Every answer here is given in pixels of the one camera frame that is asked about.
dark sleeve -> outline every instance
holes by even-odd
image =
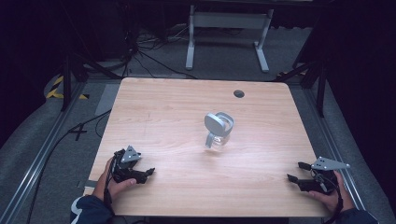
[[[71,206],[72,224],[105,224],[110,218],[111,211],[100,199],[92,195],[75,199]]]
[[[369,212],[356,208],[342,212],[335,220],[336,224],[377,224],[378,221]]]

metal frame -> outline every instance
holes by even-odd
[[[241,13],[218,13],[218,12],[196,12],[195,6],[190,7],[190,39],[187,50],[186,69],[191,70],[194,60],[194,29],[195,27],[225,27],[242,29],[261,29],[262,35],[259,41],[254,42],[254,49],[259,58],[260,67],[264,73],[269,72],[262,46],[270,27],[274,11],[268,10],[267,14],[241,14]]]
[[[59,136],[59,132],[62,129],[68,114],[72,110],[73,105],[78,100],[78,97],[81,95],[84,87],[85,83],[79,82],[76,84],[69,106],[64,110],[64,112],[61,112],[58,118],[55,120],[55,123],[50,130],[49,135],[47,136],[43,146],[38,151],[37,155],[35,156],[35,160],[33,161],[30,168],[27,170],[22,182],[18,186],[17,191],[14,193],[14,196],[9,202],[6,210],[0,217],[0,223],[12,223],[16,215],[21,210],[24,201],[26,200],[33,186],[35,185],[35,182],[37,181],[40,172],[44,168],[45,160],[50,155],[51,149],[53,148]]]
[[[310,89],[303,89],[303,91],[304,91],[304,95],[309,103],[312,113],[315,114],[316,121],[318,122],[318,126],[321,129],[321,131],[325,137],[326,144],[329,146],[329,149],[330,149],[333,159],[336,161],[344,162],[344,160],[342,159],[341,154],[338,150],[338,147],[335,144],[334,138],[332,137],[332,132],[330,131],[330,128],[326,122],[326,119],[323,118],[317,111],[316,99],[315,99],[313,92]],[[361,196],[358,193],[358,190],[355,185],[355,181],[353,180],[353,177],[352,177],[351,173],[349,172],[349,170],[342,169],[342,170],[340,170],[340,173],[344,178],[344,185],[346,186],[346,189],[349,191],[349,194],[350,194],[356,208],[365,210],[364,204],[361,200]]]

yellow tape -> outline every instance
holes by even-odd
[[[49,93],[47,94],[47,98],[60,98],[60,99],[64,98],[63,94],[56,92],[56,90],[58,89],[59,85],[61,85],[63,80],[64,80],[64,76],[62,76],[62,75],[59,75],[58,78],[56,78]],[[81,99],[81,100],[88,100],[89,98],[90,98],[89,94],[81,94],[78,97],[78,99]]]

wooden table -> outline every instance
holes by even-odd
[[[235,97],[235,90],[245,96]],[[208,149],[204,117],[220,111],[233,117],[233,130],[223,148]],[[310,178],[297,162],[316,156],[286,84],[125,78],[89,179],[97,180],[113,153],[129,145],[142,153],[135,169],[155,173],[113,203],[119,215],[329,215],[287,179]]]

person's hand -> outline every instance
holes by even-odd
[[[338,186],[341,192],[341,197],[343,198],[344,201],[343,209],[341,210],[341,212],[354,208],[355,205],[353,204],[352,199],[344,186],[343,177],[340,175],[340,173],[336,171],[334,171],[334,174],[337,177]],[[334,190],[330,195],[322,194],[313,190],[309,191],[309,194],[312,197],[314,197],[316,200],[324,203],[332,213],[335,212],[335,208],[337,207],[338,204],[338,194],[336,190]]]
[[[102,201],[104,200],[107,172],[108,172],[108,169],[110,168],[111,160],[112,159],[107,161],[106,169],[99,177],[98,182],[96,184],[96,188],[93,190],[93,193],[92,193],[93,196],[96,196],[97,198],[99,198]],[[111,180],[107,186],[108,191],[110,192],[110,195],[111,195],[111,199],[115,200],[117,198],[117,195],[120,192],[124,191],[125,189],[128,189],[129,187],[131,187],[135,184],[136,184],[135,179],[127,179],[120,183],[117,183],[116,181],[114,181],[113,178],[111,178]]]

